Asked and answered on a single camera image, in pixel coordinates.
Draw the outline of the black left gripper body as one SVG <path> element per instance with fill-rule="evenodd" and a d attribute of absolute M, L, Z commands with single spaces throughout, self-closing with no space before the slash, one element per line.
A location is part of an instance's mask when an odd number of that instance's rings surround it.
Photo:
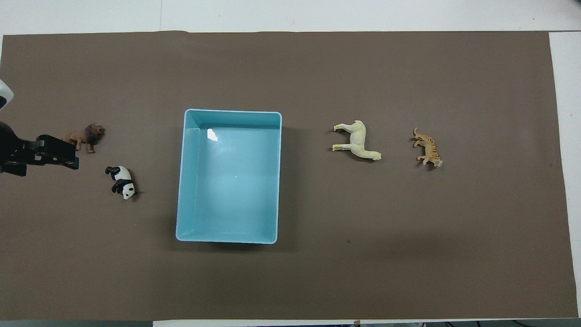
<path fill-rule="evenodd" d="M 6 123 L 0 123 L 0 173 L 24 177 L 27 165 L 32 164 L 35 155 L 35 141 L 21 139 Z"/>

